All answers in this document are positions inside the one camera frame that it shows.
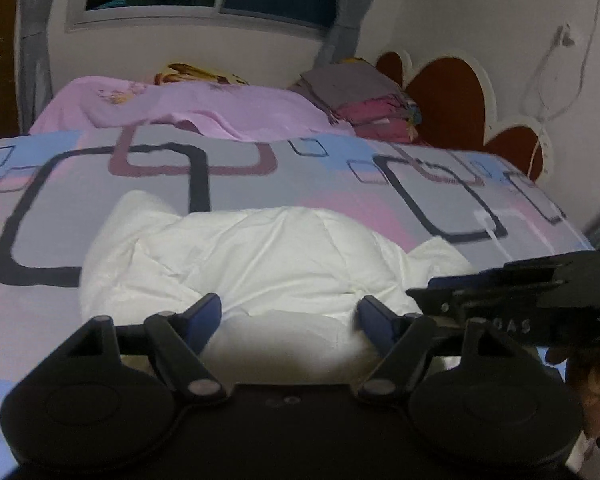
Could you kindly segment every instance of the folded clothes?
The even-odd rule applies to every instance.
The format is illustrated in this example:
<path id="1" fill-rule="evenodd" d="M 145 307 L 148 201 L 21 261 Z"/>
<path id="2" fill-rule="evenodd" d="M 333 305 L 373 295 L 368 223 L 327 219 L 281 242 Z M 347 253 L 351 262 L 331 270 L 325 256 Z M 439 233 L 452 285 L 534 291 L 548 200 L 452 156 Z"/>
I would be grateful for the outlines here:
<path id="1" fill-rule="evenodd" d="M 468 261 L 441 238 L 409 254 L 329 210 L 282 207 L 184 218 L 141 191 L 125 195 L 91 246 L 80 278 L 85 320 L 138 324 L 183 312 L 209 292 L 222 323 L 202 352 L 235 383 L 355 383 L 379 356 L 354 323 L 372 294 L 394 312 L 418 312 L 404 291 Z"/>
<path id="2" fill-rule="evenodd" d="M 418 105 L 363 60 L 310 70 L 290 89 L 332 122 L 352 124 L 359 137 L 409 144 L 418 136 L 415 126 L 422 122 Z"/>
<path id="3" fill-rule="evenodd" d="M 163 86 L 109 77 L 71 81 L 30 134 L 135 124 L 174 124 L 206 137 L 271 142 L 316 134 L 353 136 L 297 93 L 277 88 L 187 81 Z"/>

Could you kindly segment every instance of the bedsheet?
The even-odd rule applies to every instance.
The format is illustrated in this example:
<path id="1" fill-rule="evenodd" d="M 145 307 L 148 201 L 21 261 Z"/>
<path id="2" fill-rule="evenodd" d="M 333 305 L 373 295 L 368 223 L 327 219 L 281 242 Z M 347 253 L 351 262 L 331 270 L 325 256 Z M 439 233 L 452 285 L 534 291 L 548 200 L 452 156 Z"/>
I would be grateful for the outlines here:
<path id="1" fill-rule="evenodd" d="M 331 209 L 406 251 L 441 236 L 477 270 L 591 249 L 532 182 L 485 153 L 336 135 L 251 144 L 160 124 L 1 139 L 0 379 L 20 380 L 80 326 L 84 256 L 133 189 L 182 215 Z"/>

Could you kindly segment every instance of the white duvet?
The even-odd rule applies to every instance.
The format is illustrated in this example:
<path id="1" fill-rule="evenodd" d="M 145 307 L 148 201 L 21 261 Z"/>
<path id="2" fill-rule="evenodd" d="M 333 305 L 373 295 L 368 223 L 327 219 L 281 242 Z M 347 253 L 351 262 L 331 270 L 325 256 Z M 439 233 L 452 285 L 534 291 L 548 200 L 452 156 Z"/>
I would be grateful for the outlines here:
<path id="1" fill-rule="evenodd" d="M 471 272 L 434 238 L 405 253 L 346 216 L 300 207 L 193 213 L 154 196 L 125 195 L 91 246 L 80 281 L 85 320 L 142 323 L 182 312 L 208 292 L 222 323 L 202 361 L 225 385 L 354 383 L 379 356 L 354 323 L 372 294 L 398 314 L 433 276 Z"/>

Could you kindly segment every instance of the hand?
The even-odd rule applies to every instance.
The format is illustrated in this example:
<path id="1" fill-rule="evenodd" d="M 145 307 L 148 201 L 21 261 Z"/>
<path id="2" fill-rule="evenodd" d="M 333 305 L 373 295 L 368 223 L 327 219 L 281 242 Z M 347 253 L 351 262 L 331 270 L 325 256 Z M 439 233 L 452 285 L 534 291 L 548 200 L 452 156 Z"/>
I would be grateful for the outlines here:
<path id="1" fill-rule="evenodd" d="M 568 359 L 566 383 L 580 396 L 584 409 L 584 433 L 600 437 L 600 349 L 551 348 L 546 362 L 557 365 Z"/>

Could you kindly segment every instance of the white cable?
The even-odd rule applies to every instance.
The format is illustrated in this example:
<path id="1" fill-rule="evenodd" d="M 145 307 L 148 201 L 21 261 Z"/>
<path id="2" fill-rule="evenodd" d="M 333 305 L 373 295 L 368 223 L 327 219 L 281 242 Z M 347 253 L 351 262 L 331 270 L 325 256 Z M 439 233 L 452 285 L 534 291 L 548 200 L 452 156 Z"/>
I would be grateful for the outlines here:
<path id="1" fill-rule="evenodd" d="M 587 62 L 589 61 L 589 54 L 591 53 L 591 45 L 593 44 L 593 38 L 596 34 L 596 29 L 598 28 L 598 16 L 600 15 L 600 0 L 596 1 L 596 12 L 593 15 L 593 26 L 591 27 L 591 33 L 589 34 L 589 41 L 587 42 L 587 49 L 584 53 L 584 58 L 582 59 L 582 64 L 580 65 L 580 84 L 578 85 L 578 92 L 575 97 L 571 100 L 569 104 L 565 107 L 558 110 L 555 114 L 550 115 L 547 118 L 547 121 L 553 121 L 567 113 L 571 107 L 575 104 L 575 102 L 580 98 L 580 94 L 582 94 L 582 89 L 584 88 L 584 79 L 587 71 Z"/>
<path id="2" fill-rule="evenodd" d="M 531 152 L 531 161 L 529 161 L 529 168 L 526 170 L 526 177 L 531 180 L 531 170 L 534 167 L 534 160 L 536 159 L 536 153 L 538 152 L 538 148 L 540 147 L 540 137 L 536 140 L 536 145 L 534 146 L 534 150 Z"/>
<path id="3" fill-rule="evenodd" d="M 585 50 L 584 53 L 584 57 L 582 58 L 582 64 L 580 65 L 580 83 L 578 84 L 578 91 L 576 92 L 575 97 L 571 100 L 571 102 L 569 102 L 569 104 L 567 104 L 565 107 L 560 108 L 560 110 L 558 110 L 555 114 L 546 116 L 545 114 L 548 113 L 548 111 L 550 110 L 550 106 L 547 105 L 544 97 L 542 96 L 542 76 L 544 76 L 544 69 L 546 68 L 543 67 L 542 68 L 542 72 L 539 75 L 540 81 L 539 81 L 539 85 L 538 85 L 538 97 L 540 98 L 540 102 L 542 103 L 542 115 L 543 117 L 540 118 L 540 124 L 541 124 L 541 128 L 540 128 L 540 134 L 542 135 L 543 133 L 546 133 L 544 127 L 545 124 L 556 120 L 558 117 L 564 115 L 565 113 L 567 113 L 571 107 L 576 103 L 576 101 L 580 98 L 580 95 L 582 94 L 582 89 L 584 88 L 584 81 L 585 81 L 585 76 L 586 76 L 586 71 L 587 71 L 587 63 L 589 62 L 589 54 L 591 53 L 591 46 L 593 45 L 593 38 L 595 37 L 596 34 L 596 29 L 598 28 L 598 17 L 600 15 L 600 0 L 596 0 L 596 10 L 594 12 L 593 15 L 593 26 L 591 27 L 591 33 L 589 34 L 589 41 L 587 41 L 587 48 Z M 552 47 L 552 52 L 550 53 L 550 55 L 554 52 L 555 47 Z M 526 177 L 531 179 L 531 171 L 533 169 L 533 164 L 534 164 L 534 159 L 536 158 L 536 153 L 538 152 L 538 148 L 540 147 L 540 137 L 538 137 L 538 139 L 536 140 L 536 145 L 534 146 L 533 152 L 531 153 L 531 161 L 529 162 L 529 167 L 526 171 Z"/>

